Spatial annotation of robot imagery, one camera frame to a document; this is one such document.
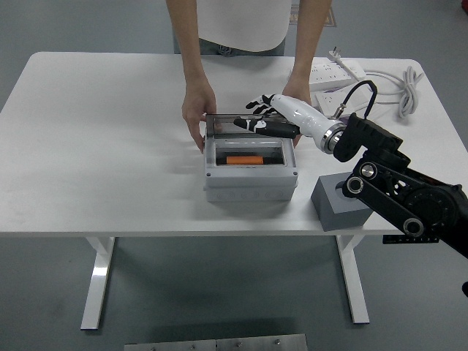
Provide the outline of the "person's left hand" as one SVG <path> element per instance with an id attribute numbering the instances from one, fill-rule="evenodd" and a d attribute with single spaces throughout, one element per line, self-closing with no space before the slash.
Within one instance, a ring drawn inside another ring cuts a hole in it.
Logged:
<path id="1" fill-rule="evenodd" d="M 299 99 L 308 105 L 312 105 L 310 90 L 309 90 L 309 79 L 308 78 L 294 78 L 290 77 L 286 86 L 284 87 L 282 94 L 295 99 Z"/>

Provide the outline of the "person's right hand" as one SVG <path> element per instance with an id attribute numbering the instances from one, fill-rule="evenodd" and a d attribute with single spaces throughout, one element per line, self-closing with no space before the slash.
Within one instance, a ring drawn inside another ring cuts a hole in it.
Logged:
<path id="1" fill-rule="evenodd" d="M 200 133 L 200 123 L 206 115 L 216 114 L 216 97 L 206 77 L 190 79 L 186 82 L 182 117 L 189 133 L 201 153 L 204 151 L 204 137 Z"/>

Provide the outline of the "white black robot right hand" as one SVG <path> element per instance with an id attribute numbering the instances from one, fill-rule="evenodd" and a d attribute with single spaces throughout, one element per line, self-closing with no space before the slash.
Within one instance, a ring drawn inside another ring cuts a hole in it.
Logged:
<path id="1" fill-rule="evenodd" d="M 303 135 L 312 138 L 320 148 L 324 148 L 326 142 L 345 129 L 342 122 L 327 118 L 311 105 L 281 94 L 262 95 L 251 101 L 246 108 L 254 109 L 256 114 L 277 112 L 286 121 L 237 117 L 233 122 L 237 127 L 271 137 L 294 139 Z"/>

